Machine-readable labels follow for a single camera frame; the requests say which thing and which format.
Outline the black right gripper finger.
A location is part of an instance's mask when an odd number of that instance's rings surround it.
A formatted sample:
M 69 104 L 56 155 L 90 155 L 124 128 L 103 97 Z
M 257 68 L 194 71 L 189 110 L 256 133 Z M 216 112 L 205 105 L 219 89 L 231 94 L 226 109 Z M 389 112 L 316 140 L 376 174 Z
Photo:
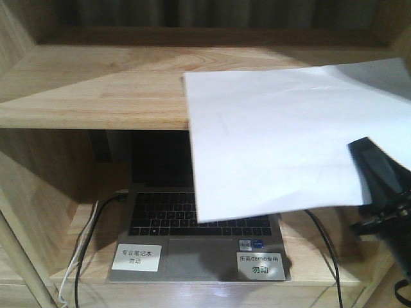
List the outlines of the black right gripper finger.
M 410 201 L 410 170 L 364 137 L 348 144 L 357 170 L 367 185 L 372 205 Z

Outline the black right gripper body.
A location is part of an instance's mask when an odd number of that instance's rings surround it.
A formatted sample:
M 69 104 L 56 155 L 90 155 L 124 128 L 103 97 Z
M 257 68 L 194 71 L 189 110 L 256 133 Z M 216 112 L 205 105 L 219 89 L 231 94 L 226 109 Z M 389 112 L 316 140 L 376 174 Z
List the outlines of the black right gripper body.
M 374 236 L 390 250 L 407 282 L 410 282 L 410 192 L 394 200 L 390 209 L 351 225 L 360 239 Z

